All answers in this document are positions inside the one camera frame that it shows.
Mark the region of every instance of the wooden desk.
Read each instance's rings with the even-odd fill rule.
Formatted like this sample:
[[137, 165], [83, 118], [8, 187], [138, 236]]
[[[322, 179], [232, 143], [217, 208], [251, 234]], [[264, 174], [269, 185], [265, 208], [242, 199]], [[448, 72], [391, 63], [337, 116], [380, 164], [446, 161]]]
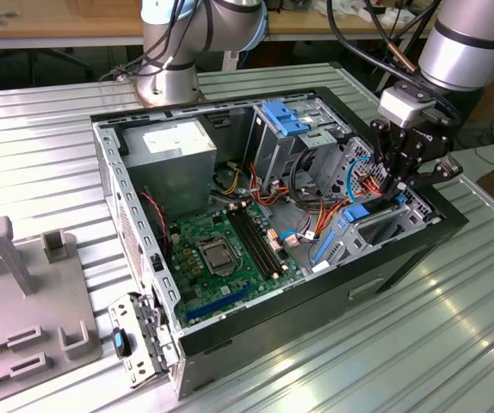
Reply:
[[[139, 17], [83, 17], [74, 0], [0, 0], [0, 12], [11, 10], [20, 15], [0, 26], [0, 49], [142, 44]], [[373, 23], [358, 16], [337, 24], [350, 39], [379, 38]], [[314, 10], [270, 12], [269, 31], [270, 41], [335, 39], [327, 18]]]

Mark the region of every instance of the green motherboard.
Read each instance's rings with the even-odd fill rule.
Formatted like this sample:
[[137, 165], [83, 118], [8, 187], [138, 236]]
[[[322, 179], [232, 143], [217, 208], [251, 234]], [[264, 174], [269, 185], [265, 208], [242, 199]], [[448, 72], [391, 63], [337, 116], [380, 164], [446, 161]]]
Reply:
[[303, 278], [284, 250], [270, 248], [271, 226], [257, 204], [220, 210], [170, 226], [170, 271], [182, 299], [183, 326], [199, 323]]

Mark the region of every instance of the aluminum table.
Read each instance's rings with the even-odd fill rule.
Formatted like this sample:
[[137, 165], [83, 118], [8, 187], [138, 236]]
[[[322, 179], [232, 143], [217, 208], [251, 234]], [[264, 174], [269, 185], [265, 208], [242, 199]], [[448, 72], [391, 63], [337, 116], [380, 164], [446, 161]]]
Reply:
[[[330, 65], [208, 73], [200, 83], [208, 98], [328, 86], [365, 121], [377, 114], [373, 96]], [[181, 402], [166, 378], [129, 390], [106, 306], [135, 285], [102, 197], [89, 115], [138, 107], [128, 83], [0, 92], [0, 215], [17, 240], [59, 227], [76, 236], [103, 347], [100, 360], [0, 411], [494, 411], [494, 201], [464, 176], [438, 188], [470, 223], [400, 285]]]

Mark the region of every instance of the blue drive bay latch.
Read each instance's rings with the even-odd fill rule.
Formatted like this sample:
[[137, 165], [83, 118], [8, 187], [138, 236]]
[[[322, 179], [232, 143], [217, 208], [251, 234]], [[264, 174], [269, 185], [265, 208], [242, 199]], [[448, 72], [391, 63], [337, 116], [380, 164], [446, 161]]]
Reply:
[[280, 128], [283, 136], [299, 135], [310, 131], [310, 127], [300, 123], [294, 111], [285, 106], [282, 101], [263, 103], [262, 110]]

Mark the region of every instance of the hinge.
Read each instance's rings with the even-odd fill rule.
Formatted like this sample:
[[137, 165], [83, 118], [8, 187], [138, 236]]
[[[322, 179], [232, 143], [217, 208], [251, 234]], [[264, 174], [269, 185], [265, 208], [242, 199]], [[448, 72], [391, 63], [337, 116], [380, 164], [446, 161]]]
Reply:
[[169, 326], [161, 323], [151, 301], [150, 296], [129, 293], [108, 307], [115, 351], [132, 388], [167, 373], [179, 360]]

